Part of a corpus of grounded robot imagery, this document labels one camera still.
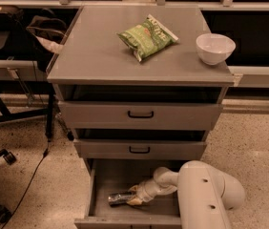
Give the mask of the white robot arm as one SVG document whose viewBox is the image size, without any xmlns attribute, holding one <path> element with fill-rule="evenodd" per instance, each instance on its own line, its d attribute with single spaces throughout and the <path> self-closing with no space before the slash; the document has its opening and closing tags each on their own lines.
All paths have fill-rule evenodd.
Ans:
<svg viewBox="0 0 269 229">
<path fill-rule="evenodd" d="M 177 192 L 182 229 L 232 229 L 227 210 L 238 209 L 245 190 L 234 177 L 202 161 L 189 161 L 178 172 L 159 167 L 152 178 L 132 187 L 129 205 Z"/>
</svg>

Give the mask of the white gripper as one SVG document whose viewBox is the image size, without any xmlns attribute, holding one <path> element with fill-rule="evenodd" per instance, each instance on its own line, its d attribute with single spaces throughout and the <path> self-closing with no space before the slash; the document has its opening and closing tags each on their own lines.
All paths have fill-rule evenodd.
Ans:
<svg viewBox="0 0 269 229">
<path fill-rule="evenodd" d="M 127 203 L 131 206 L 139 206 L 143 202 L 153 200 L 158 194 L 159 186 L 153 179 L 148 179 L 132 186 L 129 191 L 136 192 L 137 198 L 132 198 Z"/>
</svg>

